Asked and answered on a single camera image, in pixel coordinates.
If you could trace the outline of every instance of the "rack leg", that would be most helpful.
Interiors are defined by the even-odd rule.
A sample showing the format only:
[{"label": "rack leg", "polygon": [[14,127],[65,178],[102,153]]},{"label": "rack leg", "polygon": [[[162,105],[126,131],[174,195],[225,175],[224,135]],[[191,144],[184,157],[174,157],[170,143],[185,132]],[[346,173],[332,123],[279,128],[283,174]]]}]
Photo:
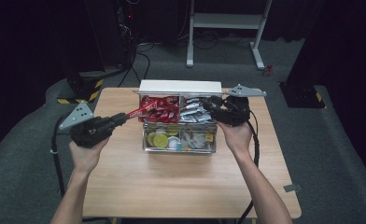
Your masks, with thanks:
[{"label": "rack leg", "polygon": [[194,47],[192,43],[194,33],[194,0],[191,0],[191,11],[190,11],[190,34],[189,34],[189,44],[187,49],[187,67],[194,66]]},{"label": "rack leg", "polygon": [[256,40],[255,40],[255,42],[250,42],[250,49],[253,52],[253,56],[255,58],[256,65],[257,65],[259,70],[264,70],[264,68],[265,68],[264,63],[262,62],[262,59],[261,59],[261,56],[260,56],[260,53],[259,53],[259,43],[260,43],[260,40],[261,40],[262,32],[264,31],[265,22],[267,22],[268,12],[270,11],[270,7],[271,7],[272,3],[273,3],[273,0],[268,0],[267,1],[264,12],[262,14],[260,27],[259,27],[259,30],[256,34]]}]

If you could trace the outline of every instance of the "hand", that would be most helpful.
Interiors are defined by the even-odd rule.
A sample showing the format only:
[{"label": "hand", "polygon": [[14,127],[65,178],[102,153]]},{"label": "hand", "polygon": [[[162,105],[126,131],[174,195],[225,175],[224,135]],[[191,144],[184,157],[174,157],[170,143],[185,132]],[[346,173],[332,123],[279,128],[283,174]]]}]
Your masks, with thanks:
[{"label": "hand", "polygon": [[232,151],[234,156],[248,153],[250,140],[252,138],[252,131],[247,123],[243,123],[235,127],[230,127],[229,125],[219,121],[217,121],[217,124],[224,132],[227,147]]},{"label": "hand", "polygon": [[69,144],[72,153],[75,171],[89,175],[96,167],[101,155],[102,148],[107,144],[109,138],[103,140],[92,148],[78,147],[74,141]]}]

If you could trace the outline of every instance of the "white shelf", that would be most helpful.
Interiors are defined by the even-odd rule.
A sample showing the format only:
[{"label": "white shelf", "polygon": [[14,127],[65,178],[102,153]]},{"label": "white shelf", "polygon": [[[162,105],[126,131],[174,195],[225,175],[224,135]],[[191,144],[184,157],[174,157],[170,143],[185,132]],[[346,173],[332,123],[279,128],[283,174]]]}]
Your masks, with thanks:
[{"label": "white shelf", "polygon": [[261,15],[194,13],[193,27],[257,30],[260,22]]},{"label": "white shelf", "polygon": [[243,30],[257,30],[256,39],[250,42],[250,49],[256,61],[259,70],[264,69],[259,53],[259,43],[261,35],[264,30],[265,22],[267,21],[268,12],[270,10],[273,0],[266,0],[266,6],[261,15],[247,15],[247,14],[222,14],[222,13],[195,13],[194,0],[191,0],[190,10],[190,36],[187,49],[187,67],[194,66],[194,49],[193,49],[193,33],[194,27],[202,28],[226,28],[226,29],[243,29]]}]

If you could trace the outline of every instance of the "forearm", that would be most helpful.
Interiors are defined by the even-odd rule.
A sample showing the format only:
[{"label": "forearm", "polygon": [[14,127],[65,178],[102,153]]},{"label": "forearm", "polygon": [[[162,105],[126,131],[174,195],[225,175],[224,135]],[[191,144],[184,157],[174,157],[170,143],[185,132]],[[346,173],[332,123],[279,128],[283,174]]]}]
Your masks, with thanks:
[{"label": "forearm", "polygon": [[85,192],[89,174],[74,171],[65,195],[51,223],[82,223]]},{"label": "forearm", "polygon": [[249,153],[235,154],[234,157],[246,181],[261,223],[292,223],[287,207]]}]

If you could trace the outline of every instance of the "red object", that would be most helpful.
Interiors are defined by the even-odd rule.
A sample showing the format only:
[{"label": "red object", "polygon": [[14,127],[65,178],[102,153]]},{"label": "red object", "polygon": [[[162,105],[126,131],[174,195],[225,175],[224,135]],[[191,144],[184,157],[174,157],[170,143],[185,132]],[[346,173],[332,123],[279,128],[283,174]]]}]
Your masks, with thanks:
[{"label": "red object", "polygon": [[271,64],[268,64],[267,67],[265,67],[263,74],[268,77],[273,74],[273,70],[273,66]]},{"label": "red object", "polygon": [[127,119],[138,118],[140,121],[177,123],[179,113],[179,97],[149,97],[144,96],[140,108],[127,114]]}]

